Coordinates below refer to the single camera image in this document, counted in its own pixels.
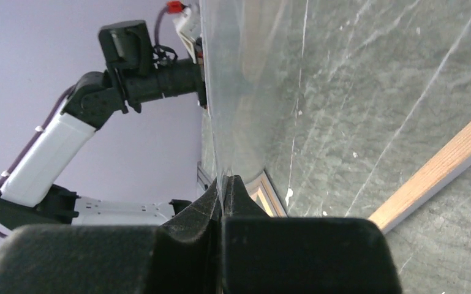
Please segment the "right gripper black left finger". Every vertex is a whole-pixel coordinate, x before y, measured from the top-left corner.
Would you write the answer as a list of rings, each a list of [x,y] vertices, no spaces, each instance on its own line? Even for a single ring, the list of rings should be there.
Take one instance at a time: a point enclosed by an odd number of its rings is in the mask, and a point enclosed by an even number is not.
[[[164,224],[25,225],[0,248],[0,293],[218,293],[215,186]]]

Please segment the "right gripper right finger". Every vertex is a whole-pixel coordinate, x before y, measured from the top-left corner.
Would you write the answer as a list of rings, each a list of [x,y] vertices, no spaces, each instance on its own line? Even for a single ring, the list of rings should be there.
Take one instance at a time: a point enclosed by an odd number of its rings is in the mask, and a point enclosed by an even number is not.
[[[386,238],[362,218],[271,217],[240,176],[226,179],[225,293],[401,293]]]

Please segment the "clear acrylic glazing sheet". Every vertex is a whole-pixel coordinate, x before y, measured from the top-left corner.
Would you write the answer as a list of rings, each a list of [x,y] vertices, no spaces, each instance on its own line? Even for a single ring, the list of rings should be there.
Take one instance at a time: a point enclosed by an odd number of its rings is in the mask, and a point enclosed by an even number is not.
[[[298,98],[309,1],[202,1],[208,114],[217,190],[270,163]]]

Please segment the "white wooden picture frame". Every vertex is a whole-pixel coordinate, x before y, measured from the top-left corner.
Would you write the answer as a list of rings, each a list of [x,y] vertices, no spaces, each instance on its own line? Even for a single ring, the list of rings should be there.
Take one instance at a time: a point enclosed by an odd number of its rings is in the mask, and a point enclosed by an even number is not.
[[[360,132],[361,120],[366,120],[368,116],[368,108],[363,111],[349,112],[345,110],[348,101],[343,101],[341,107],[334,109],[334,111],[326,108],[324,115],[331,118],[330,127],[326,128],[326,135],[323,137],[323,142],[329,142],[329,138],[336,136],[336,125],[344,124],[343,121],[351,121],[353,117],[358,115],[360,122],[353,124],[349,127],[350,135],[358,134]],[[320,143],[320,151],[326,151],[325,145]],[[436,152],[422,167],[415,172],[392,196],[385,200],[369,217],[368,220],[372,221],[383,233],[387,233],[397,226],[400,222],[406,219],[410,214],[416,211],[421,205],[426,203],[433,195],[438,193],[452,180],[458,177],[465,169],[471,166],[471,122],[469,122],[462,130],[460,130],[441,150]],[[275,200],[265,200],[264,192],[267,191],[274,193],[271,188],[271,183],[265,175],[265,168],[252,178],[252,181],[247,180],[246,187],[250,192],[251,198],[256,201],[261,201],[264,204],[263,208],[270,216],[274,217],[287,217],[287,205],[281,202],[280,197]]]

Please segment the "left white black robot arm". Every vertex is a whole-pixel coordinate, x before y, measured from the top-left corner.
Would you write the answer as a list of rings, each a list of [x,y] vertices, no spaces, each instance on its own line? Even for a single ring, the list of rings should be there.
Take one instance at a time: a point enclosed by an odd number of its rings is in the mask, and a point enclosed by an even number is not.
[[[55,183],[114,113],[140,112],[143,103],[190,93],[197,95],[199,106],[207,106],[201,27],[177,21],[175,29],[188,50],[184,59],[150,34],[143,20],[100,29],[106,69],[84,74],[63,92],[0,176],[0,236],[1,227],[14,230],[30,224],[160,225],[189,204],[108,202]]]

